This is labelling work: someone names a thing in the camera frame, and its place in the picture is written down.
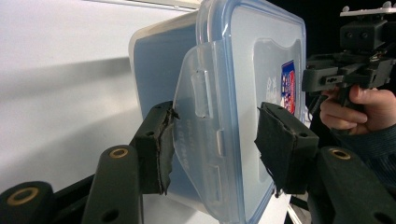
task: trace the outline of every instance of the brass screw hole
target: brass screw hole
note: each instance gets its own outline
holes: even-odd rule
[[[341,149],[331,149],[331,153],[334,157],[340,159],[340,160],[350,160],[350,155],[347,154],[345,151],[341,150]]]
[[[37,194],[38,194],[38,188],[29,187],[29,188],[19,189],[8,197],[7,203],[11,206],[18,206],[32,201],[33,198],[37,196]]]
[[[110,157],[113,159],[119,159],[122,158],[124,156],[126,156],[126,154],[128,154],[128,150],[125,148],[117,148],[114,149],[110,152]]]

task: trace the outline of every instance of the black mechanical bracket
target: black mechanical bracket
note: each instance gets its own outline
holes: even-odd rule
[[[0,195],[0,224],[143,223],[142,194],[166,193],[174,148],[172,102],[154,106],[131,144],[105,150],[95,175],[53,193],[27,182]]]
[[[313,223],[396,223],[396,202],[361,159],[318,149],[318,137],[283,107],[262,103],[255,142],[278,192],[308,192]]]

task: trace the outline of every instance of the clear plastic container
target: clear plastic container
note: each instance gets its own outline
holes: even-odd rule
[[[143,114],[175,95],[176,167],[185,174],[175,170],[170,190],[178,194],[187,175],[195,190],[184,193],[198,195],[220,223],[257,223],[273,189],[254,144],[257,107],[283,105],[304,121],[303,20],[266,1],[207,0],[142,30],[130,46]]]

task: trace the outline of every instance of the label sticker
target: label sticker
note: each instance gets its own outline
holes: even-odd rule
[[[295,111],[295,71],[294,62],[290,61],[282,65],[282,86],[280,105],[285,107],[291,114]]]

